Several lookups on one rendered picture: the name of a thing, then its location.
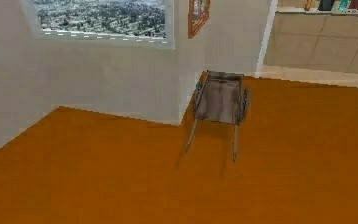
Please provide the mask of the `orange framed wall picture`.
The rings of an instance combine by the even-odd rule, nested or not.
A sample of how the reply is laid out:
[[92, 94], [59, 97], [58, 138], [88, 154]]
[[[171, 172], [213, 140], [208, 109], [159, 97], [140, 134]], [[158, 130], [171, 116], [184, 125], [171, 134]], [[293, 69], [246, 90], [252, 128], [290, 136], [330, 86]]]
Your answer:
[[188, 38], [192, 39], [209, 19], [211, 0], [189, 0]]

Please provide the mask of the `grey wooden handcart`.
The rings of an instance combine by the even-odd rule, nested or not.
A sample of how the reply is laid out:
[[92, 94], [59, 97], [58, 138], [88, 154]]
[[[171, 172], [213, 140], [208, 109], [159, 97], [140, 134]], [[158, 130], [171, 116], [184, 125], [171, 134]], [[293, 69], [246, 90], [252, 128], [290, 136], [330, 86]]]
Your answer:
[[234, 126], [232, 161], [238, 151], [238, 129], [246, 119], [250, 104], [250, 89], [243, 86], [243, 74], [207, 71], [194, 91], [194, 123], [185, 151], [188, 152], [199, 120], [218, 122]]

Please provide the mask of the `white framed window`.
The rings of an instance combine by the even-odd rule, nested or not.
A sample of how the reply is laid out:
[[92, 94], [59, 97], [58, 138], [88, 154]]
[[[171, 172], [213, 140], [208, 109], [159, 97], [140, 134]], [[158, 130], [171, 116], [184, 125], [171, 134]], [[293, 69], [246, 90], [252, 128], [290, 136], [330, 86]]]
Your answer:
[[173, 49], [173, 0], [19, 0], [41, 39]]

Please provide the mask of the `black box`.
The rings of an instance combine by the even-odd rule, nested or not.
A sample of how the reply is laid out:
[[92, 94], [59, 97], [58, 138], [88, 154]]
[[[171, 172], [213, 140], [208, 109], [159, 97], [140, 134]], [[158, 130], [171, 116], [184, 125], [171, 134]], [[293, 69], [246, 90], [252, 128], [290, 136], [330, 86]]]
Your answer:
[[319, 11], [331, 11], [335, 0], [320, 0], [318, 10]]

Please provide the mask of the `beige cupboard unit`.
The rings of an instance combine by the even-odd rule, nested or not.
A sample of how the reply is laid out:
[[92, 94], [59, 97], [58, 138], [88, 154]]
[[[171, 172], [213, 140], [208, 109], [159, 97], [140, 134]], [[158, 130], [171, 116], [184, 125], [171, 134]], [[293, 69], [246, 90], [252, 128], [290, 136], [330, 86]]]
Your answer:
[[358, 15], [276, 14], [264, 63], [358, 73]]

